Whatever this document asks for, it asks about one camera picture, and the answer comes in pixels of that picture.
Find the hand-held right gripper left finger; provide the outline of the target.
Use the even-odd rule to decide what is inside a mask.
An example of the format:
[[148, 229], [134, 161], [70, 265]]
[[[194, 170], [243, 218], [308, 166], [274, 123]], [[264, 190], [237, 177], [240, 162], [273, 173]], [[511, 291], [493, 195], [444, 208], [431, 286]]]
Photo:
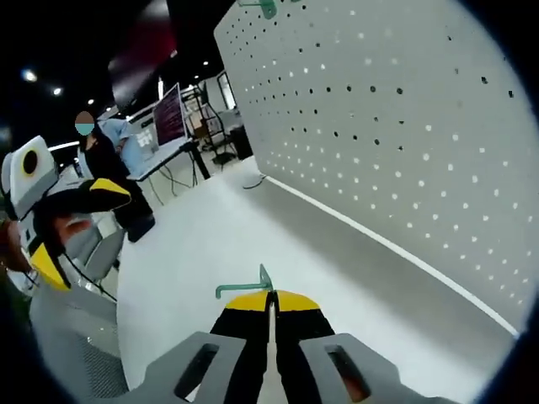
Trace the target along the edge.
[[217, 300], [213, 290], [127, 290], [125, 377], [130, 388], [147, 366], [196, 332], [244, 341], [227, 392], [227, 403], [257, 403], [267, 369], [270, 307], [267, 290]]

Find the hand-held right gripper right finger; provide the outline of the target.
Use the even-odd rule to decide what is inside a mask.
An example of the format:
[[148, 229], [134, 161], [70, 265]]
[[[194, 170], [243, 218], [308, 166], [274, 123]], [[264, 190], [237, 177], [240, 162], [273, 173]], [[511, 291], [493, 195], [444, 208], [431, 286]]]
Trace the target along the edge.
[[310, 298], [275, 292], [277, 369], [289, 403], [441, 403], [405, 386], [395, 364], [336, 333]]

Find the person's left hand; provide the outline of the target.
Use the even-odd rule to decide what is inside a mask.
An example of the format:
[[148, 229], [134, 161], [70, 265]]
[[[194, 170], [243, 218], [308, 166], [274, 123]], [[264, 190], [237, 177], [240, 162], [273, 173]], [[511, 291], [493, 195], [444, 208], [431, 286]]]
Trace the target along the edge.
[[[75, 220], [70, 217], [54, 220], [54, 228], [63, 243], [91, 225], [92, 222], [89, 220]], [[10, 219], [1, 220], [1, 267], [26, 274], [31, 271], [27, 259], [22, 254], [18, 225]]]

